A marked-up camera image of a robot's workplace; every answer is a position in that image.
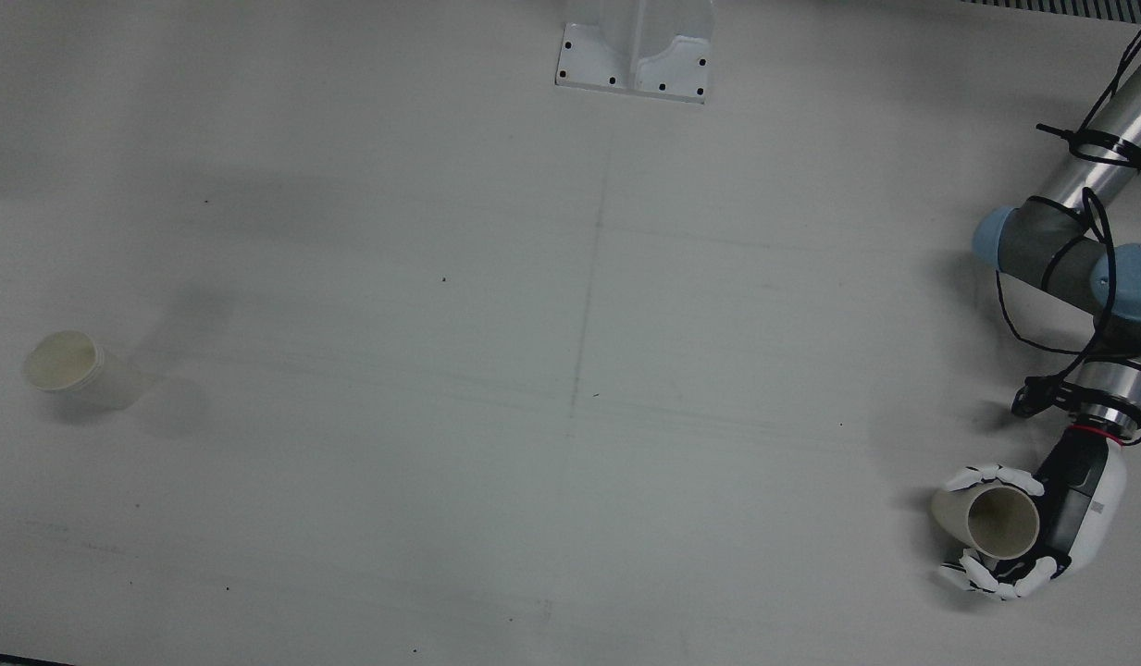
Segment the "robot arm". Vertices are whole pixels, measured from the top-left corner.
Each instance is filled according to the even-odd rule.
[[[972,239],[973,252],[998,271],[1099,322],[1095,341],[1074,364],[1057,375],[1028,376],[1011,406],[1020,417],[1058,406],[1074,422],[1027,476],[1033,484],[1026,472],[992,465],[988,479],[973,472],[989,468],[966,469],[944,486],[997,479],[1027,493],[1038,510],[1039,535],[1025,555],[997,561],[966,549],[944,563],[947,578],[990,599],[1022,598],[1095,558],[1125,488],[1122,442],[1141,428],[1141,244],[1114,249],[1107,225],[1092,239],[1092,218],[1085,218],[1095,201],[1103,219],[1099,201],[1111,201],[1141,170],[1141,66],[1109,91],[1107,105],[1099,103],[1100,112],[1077,131],[1041,128],[1067,139],[1069,156],[1022,206],[987,216]],[[1066,382],[1070,369],[1078,371],[1074,383]]]

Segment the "red ring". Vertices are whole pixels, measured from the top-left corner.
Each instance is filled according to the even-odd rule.
[[[1102,438],[1110,438],[1110,439],[1112,439],[1112,441],[1117,442],[1117,446],[1119,446],[1119,447],[1125,446],[1125,442],[1122,442],[1119,438],[1115,438],[1112,434],[1107,433],[1103,430],[1100,430],[1100,428],[1094,428],[1094,427],[1091,427],[1091,425],[1069,425],[1068,430],[1084,430],[1086,433],[1098,433],[1098,434],[1102,436]]]

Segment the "paper cup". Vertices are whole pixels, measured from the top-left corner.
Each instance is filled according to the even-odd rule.
[[[33,388],[71,396],[88,404],[122,409],[143,395],[149,379],[79,331],[42,339],[23,362]]]
[[[938,490],[933,518],[947,534],[997,560],[1025,555],[1039,538],[1035,502],[1022,490],[997,481]]]

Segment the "white metal bracket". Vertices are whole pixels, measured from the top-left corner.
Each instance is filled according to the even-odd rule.
[[[711,0],[569,0],[555,83],[706,100]]]

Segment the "silver cylinder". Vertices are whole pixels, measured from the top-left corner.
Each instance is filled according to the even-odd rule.
[[[1076,383],[1141,409],[1141,366],[1136,366],[1136,364],[1090,360],[1081,366]],[[1122,409],[1117,409],[1116,406],[1083,404],[1077,414],[1115,423],[1122,438],[1132,438],[1138,430],[1138,423],[1133,421],[1133,417]]]
[[[1141,148],[1141,65],[1126,81],[1122,81],[1119,91],[1092,119],[1090,128],[1119,136]],[[1086,152],[1108,160],[1124,160],[1116,153],[1098,147],[1089,147]],[[1138,173],[1135,169],[1091,163],[1069,154],[1052,170],[1038,194],[1079,210],[1083,205],[1081,193],[1085,187],[1091,187],[1100,201],[1108,203],[1120,193],[1134,173]]]

